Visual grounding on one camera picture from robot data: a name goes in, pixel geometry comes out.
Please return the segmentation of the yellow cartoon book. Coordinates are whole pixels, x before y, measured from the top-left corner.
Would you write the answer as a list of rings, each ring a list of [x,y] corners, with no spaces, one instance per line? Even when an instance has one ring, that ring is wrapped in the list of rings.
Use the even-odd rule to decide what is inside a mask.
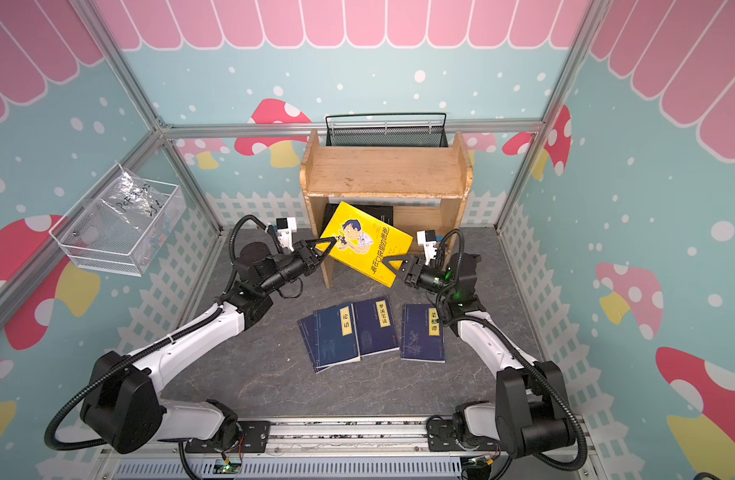
[[[411,235],[346,202],[337,206],[321,238],[336,240],[329,258],[387,287],[397,275],[383,258],[403,256],[413,243]]]

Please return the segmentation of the black deer antler book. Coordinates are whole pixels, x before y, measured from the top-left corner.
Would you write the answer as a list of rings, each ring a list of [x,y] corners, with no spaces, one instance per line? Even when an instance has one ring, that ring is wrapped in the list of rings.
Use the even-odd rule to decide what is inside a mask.
[[[329,203],[326,206],[323,216],[323,226],[328,225],[338,207],[339,205],[335,203]],[[365,212],[367,215],[371,215],[371,217],[381,220],[383,223],[387,223],[387,225],[393,225],[393,206],[355,204],[354,207]]]

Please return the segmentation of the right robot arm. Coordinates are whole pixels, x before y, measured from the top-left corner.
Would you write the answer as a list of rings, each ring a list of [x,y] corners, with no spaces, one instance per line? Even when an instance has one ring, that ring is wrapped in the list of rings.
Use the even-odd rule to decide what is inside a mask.
[[[507,460],[533,456],[561,471],[577,471],[589,457],[581,421],[571,411],[565,380],[553,361],[517,347],[479,301],[475,254],[457,253],[447,267],[415,255],[387,257],[403,283],[433,296],[439,323],[469,345],[495,377],[495,401],[461,404],[451,426],[431,434],[435,447],[497,451]]]

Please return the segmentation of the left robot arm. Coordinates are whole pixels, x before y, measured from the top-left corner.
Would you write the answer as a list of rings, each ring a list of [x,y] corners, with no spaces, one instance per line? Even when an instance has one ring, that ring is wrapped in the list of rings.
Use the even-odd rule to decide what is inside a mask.
[[[49,422],[44,442],[55,451],[109,445],[128,454],[151,441],[195,440],[217,452],[243,440],[237,413],[227,405],[163,398],[165,387],[188,366],[257,324],[283,286],[316,272],[337,241],[302,240],[290,253],[254,242],[229,247],[233,273],[226,290],[202,315],[149,346],[100,357],[86,387]]]

